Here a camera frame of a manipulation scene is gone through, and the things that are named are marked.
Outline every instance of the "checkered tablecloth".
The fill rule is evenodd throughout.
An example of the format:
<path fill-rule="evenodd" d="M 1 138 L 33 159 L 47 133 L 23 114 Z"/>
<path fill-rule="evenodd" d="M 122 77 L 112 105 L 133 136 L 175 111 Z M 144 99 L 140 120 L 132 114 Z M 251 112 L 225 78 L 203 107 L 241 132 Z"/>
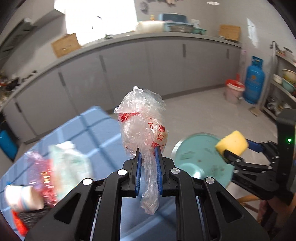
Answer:
<path fill-rule="evenodd" d="M 130 159 L 122 146 L 118 122 L 99 107 L 92 107 L 58 127 L 34 145 L 31 150 L 48 158 L 48 146 L 65 141 L 72 141 L 76 149 L 90 159 L 95 180 L 106 178 L 115 170 L 121 169 L 125 160 Z M 23 155 L 0 179 L 0 210 L 11 228 L 19 236 L 3 191 L 7 183 L 27 185 L 27 172 L 30 167 Z M 123 198 L 120 240 L 175 240 L 174 198 L 160 198 L 160 208 L 153 216 L 146 214 L 140 207 L 145 187 L 143 173 L 139 196 L 137 198 Z"/>

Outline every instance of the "tile floor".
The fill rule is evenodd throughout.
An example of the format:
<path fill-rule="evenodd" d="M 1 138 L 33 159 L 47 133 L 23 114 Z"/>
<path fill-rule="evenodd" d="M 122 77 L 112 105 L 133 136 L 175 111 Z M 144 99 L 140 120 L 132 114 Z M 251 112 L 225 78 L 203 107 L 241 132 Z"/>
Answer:
<path fill-rule="evenodd" d="M 222 138 L 238 130 L 247 139 L 256 142 L 277 142 L 276 125 L 268 117 L 263 113 L 258 117 L 253 115 L 248 110 L 252 105 L 244 100 L 239 105 L 227 102 L 223 92 L 224 88 L 219 88 L 165 100 L 164 117 L 169 137 L 163 156 L 171 157 L 171 152 L 179 140 L 198 132 L 207 132 Z M 31 146 L 33 143 L 30 146 L 21 146 L 18 156 Z M 245 151 L 242 157 L 248 162 L 268 164 L 262 154 L 250 150 Z M 249 194 L 234 183 L 231 183 L 227 190 L 235 198 Z M 259 206 L 258 201 L 249 204 L 256 208 Z M 257 216 L 252 211 L 250 213 L 254 217 Z"/>

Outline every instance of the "plastic bag with red text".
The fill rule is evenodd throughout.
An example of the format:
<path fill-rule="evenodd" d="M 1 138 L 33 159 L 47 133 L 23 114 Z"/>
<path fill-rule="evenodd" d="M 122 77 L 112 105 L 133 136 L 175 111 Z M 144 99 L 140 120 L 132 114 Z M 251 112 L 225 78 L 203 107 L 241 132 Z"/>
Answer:
<path fill-rule="evenodd" d="M 118 115 L 126 152 L 135 157 L 137 148 L 140 150 L 146 182 L 141 207 L 151 215 L 159 206 L 154 147 L 160 146 L 163 152 L 168 137 L 162 116 L 162 112 L 165 110 L 164 106 L 165 103 L 160 95 L 135 86 L 114 110 L 114 113 Z"/>

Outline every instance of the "sponge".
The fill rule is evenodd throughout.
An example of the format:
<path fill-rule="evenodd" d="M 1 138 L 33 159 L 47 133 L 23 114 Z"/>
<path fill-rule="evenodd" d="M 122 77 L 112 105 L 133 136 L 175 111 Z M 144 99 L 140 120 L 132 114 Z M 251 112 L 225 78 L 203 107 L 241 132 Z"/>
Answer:
<path fill-rule="evenodd" d="M 248 147 L 249 144 L 239 131 L 234 131 L 230 135 L 224 137 L 215 146 L 216 150 L 223 156 L 225 150 L 240 156 Z"/>

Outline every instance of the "silver screw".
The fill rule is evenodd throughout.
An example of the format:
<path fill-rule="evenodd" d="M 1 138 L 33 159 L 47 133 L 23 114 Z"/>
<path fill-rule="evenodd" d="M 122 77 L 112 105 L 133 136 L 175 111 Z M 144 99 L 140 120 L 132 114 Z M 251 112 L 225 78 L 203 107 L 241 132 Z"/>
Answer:
<path fill-rule="evenodd" d="M 178 169 L 178 168 L 172 168 L 170 172 L 173 173 L 173 174 L 179 174 L 180 173 L 180 169 Z"/>
<path fill-rule="evenodd" d="M 125 170 L 125 169 L 120 169 L 120 170 L 118 170 L 118 172 L 117 172 L 117 174 L 118 175 L 120 175 L 120 176 L 124 176 L 125 174 L 127 174 L 127 170 Z"/>
<path fill-rule="evenodd" d="M 86 178 L 82 181 L 82 183 L 85 185 L 85 186 L 88 186 L 89 184 L 92 183 L 92 180 L 90 178 Z"/>
<path fill-rule="evenodd" d="M 205 179 L 205 181 L 206 181 L 208 184 L 213 184 L 213 183 L 215 182 L 215 179 L 212 178 L 212 177 L 207 177 L 207 178 Z"/>

